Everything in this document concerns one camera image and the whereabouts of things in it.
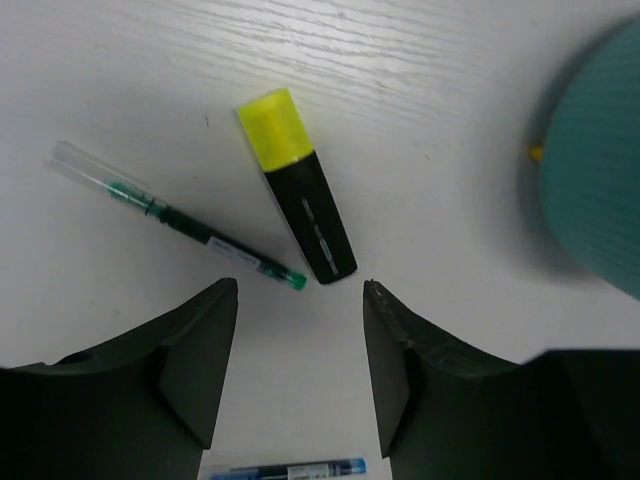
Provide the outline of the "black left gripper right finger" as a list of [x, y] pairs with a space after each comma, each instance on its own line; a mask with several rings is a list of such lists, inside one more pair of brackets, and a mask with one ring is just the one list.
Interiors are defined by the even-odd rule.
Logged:
[[381, 454], [396, 479], [635, 479], [639, 354], [549, 350], [522, 364], [363, 288]]

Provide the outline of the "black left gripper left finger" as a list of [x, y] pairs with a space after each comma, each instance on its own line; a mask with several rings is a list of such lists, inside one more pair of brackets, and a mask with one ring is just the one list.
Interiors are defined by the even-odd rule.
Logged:
[[194, 479], [211, 447], [238, 310], [224, 278], [57, 363], [1, 372], [5, 479]]

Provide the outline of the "green gel pen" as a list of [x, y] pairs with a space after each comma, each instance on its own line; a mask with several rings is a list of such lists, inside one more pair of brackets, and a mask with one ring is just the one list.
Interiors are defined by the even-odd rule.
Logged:
[[121, 170], [67, 141], [56, 143], [46, 165], [66, 178], [105, 194], [208, 249], [296, 291], [306, 285], [305, 275], [187, 215], [147, 192], [138, 181]]

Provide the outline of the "yellow black highlighter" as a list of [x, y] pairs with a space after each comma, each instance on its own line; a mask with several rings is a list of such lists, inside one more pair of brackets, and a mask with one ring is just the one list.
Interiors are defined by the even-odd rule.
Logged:
[[286, 88], [236, 109], [246, 139], [304, 259], [322, 285], [358, 268], [316, 150]]

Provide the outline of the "teal round organizer container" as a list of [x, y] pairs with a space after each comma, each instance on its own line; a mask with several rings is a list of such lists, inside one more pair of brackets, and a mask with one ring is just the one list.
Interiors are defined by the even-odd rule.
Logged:
[[575, 70], [538, 155], [550, 234], [579, 266], [639, 296], [639, 21]]

